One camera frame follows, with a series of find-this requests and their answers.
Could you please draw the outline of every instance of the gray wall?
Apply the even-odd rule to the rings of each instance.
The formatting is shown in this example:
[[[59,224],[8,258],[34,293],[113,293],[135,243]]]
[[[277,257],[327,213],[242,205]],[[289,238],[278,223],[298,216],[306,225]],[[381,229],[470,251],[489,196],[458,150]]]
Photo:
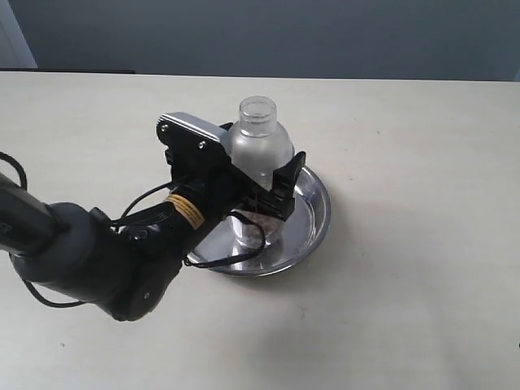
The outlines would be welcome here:
[[[520,0],[11,0],[40,67],[512,80]]]

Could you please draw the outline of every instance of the frosted glass bottle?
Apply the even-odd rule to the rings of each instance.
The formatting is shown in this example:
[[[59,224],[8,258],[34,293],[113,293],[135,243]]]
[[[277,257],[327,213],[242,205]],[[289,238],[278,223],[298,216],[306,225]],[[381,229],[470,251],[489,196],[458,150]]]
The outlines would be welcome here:
[[[287,130],[276,118],[276,104],[268,97],[248,97],[240,104],[239,120],[230,132],[232,163],[270,190],[273,171],[294,156],[294,146]],[[268,245],[280,238],[284,223],[279,219],[248,211],[241,213],[263,227]],[[231,218],[231,224],[240,244],[257,248],[262,243],[262,236],[255,226],[244,225],[234,218]]]

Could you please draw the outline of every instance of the metal bowl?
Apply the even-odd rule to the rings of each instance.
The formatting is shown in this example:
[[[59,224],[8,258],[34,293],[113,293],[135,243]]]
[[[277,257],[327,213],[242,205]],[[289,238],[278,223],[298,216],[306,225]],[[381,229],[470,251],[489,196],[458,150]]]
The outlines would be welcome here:
[[[265,276],[287,270],[309,256],[327,234],[331,222],[331,199],[322,181],[308,167],[302,169],[295,192],[296,207],[280,240],[267,246],[256,258],[211,270],[233,276]],[[248,250],[236,242],[226,220],[188,258],[192,262],[209,262]]]

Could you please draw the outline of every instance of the yellow tape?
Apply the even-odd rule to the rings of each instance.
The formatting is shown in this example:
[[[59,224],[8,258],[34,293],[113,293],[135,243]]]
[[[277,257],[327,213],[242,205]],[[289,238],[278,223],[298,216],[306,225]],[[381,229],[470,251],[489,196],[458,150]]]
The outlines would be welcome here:
[[[198,208],[185,197],[177,194],[171,194],[166,198],[167,202],[171,202],[175,209],[181,214],[193,230],[197,230],[204,223],[204,216]]]

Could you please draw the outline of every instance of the table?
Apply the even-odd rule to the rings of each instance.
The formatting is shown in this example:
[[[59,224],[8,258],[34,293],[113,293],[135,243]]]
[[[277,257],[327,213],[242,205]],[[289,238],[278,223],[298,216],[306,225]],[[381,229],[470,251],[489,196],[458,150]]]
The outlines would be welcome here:
[[[520,385],[520,84],[0,73],[0,91],[0,150],[44,202],[116,218],[168,180],[162,113],[219,124],[265,94],[333,213],[300,266],[183,269],[135,323],[40,305],[3,253],[0,388]]]

